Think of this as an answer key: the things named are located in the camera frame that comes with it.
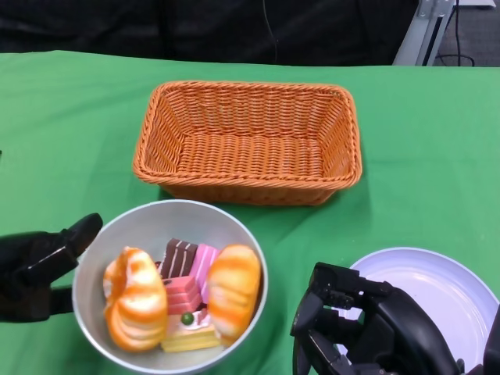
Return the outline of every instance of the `plate rim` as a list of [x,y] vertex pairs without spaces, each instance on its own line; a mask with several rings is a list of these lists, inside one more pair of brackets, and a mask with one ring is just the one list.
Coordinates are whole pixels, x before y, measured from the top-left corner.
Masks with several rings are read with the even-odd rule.
[[353,269],[353,270],[356,270],[356,267],[360,263],[362,263],[363,261],[365,261],[368,258],[372,258],[374,256],[377,256],[377,255],[380,255],[380,254],[384,254],[384,253],[387,253],[387,252],[399,252],[401,250],[404,250],[404,251],[410,250],[410,251],[413,251],[413,252],[426,253],[426,254],[429,254],[429,255],[437,256],[438,258],[442,258],[444,260],[447,260],[447,261],[453,263],[455,266],[457,266],[458,268],[462,269],[463,271],[466,271],[470,276],[472,276],[474,279],[476,279],[476,281],[478,281],[479,284],[493,298],[493,300],[496,302],[496,304],[500,305],[500,301],[498,300],[498,298],[495,295],[495,293],[493,293],[493,291],[486,285],[486,283],[484,283],[484,281],[482,281],[481,278],[478,277],[473,271],[471,271],[470,269],[468,269],[467,267],[465,267],[462,263],[454,260],[453,258],[450,258],[449,256],[440,254],[439,252],[433,252],[431,250],[426,250],[425,248],[412,248],[412,247],[407,247],[407,246],[398,246],[398,247],[393,247],[393,248],[384,248],[382,250],[378,250],[376,252],[371,252],[370,254],[363,256],[361,259],[358,259],[356,262],[354,262],[350,268]]

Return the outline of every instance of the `green table cover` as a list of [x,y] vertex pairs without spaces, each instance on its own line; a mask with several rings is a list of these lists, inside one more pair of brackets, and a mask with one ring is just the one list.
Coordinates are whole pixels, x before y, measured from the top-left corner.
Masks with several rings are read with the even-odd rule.
[[[498,69],[0,55],[0,234],[60,230],[92,212],[107,222],[159,199],[131,160],[149,95],[169,80],[340,84],[355,98],[362,138],[361,181],[325,205],[219,205],[260,242],[270,290],[250,338],[209,373],[291,373],[291,320],[318,261],[350,266],[382,248],[427,248],[500,293]],[[128,373],[93,349],[72,314],[0,324],[0,353],[9,375]]]

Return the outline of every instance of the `white plate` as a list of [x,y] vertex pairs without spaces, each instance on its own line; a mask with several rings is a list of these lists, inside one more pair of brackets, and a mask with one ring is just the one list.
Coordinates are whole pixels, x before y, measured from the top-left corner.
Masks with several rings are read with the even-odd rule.
[[[352,265],[362,277],[401,288],[436,323],[466,371],[483,362],[484,347],[498,309],[498,299],[474,273],[446,256],[420,248],[389,248]],[[341,310],[358,319],[360,310]]]

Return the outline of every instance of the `basket rim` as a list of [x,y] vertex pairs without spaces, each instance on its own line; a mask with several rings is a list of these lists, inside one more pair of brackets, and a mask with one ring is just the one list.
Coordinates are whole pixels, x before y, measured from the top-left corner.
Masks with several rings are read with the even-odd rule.
[[[276,89],[302,90],[328,90],[335,91],[346,101],[347,107],[351,111],[352,121],[349,126],[349,136],[351,140],[349,148],[349,172],[335,177],[311,177],[293,174],[250,174],[250,173],[192,173],[192,172],[157,172],[145,165],[145,150],[151,136],[152,122],[148,122],[148,114],[153,113],[158,106],[158,101],[153,100],[164,91],[171,88],[184,87],[186,85],[200,85],[206,87],[216,87],[221,84],[225,86],[241,88],[263,88],[273,86]],[[296,83],[269,83],[269,82],[240,82],[240,81],[203,81],[203,80],[177,80],[160,84],[151,95],[150,105],[143,121],[141,133],[139,135],[132,169],[134,174],[144,182],[150,184],[183,185],[183,186],[242,186],[242,187],[262,187],[263,183],[267,187],[276,188],[319,188],[319,189],[339,189],[348,188],[358,182],[363,171],[361,162],[361,150],[359,140],[359,128],[357,126],[357,116],[354,99],[349,91],[336,84],[296,84]]]

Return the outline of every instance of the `black backdrop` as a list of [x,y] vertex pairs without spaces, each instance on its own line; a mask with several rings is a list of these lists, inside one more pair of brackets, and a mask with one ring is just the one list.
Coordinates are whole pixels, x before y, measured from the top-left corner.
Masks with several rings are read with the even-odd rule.
[[418,0],[0,0],[0,52],[390,65]]

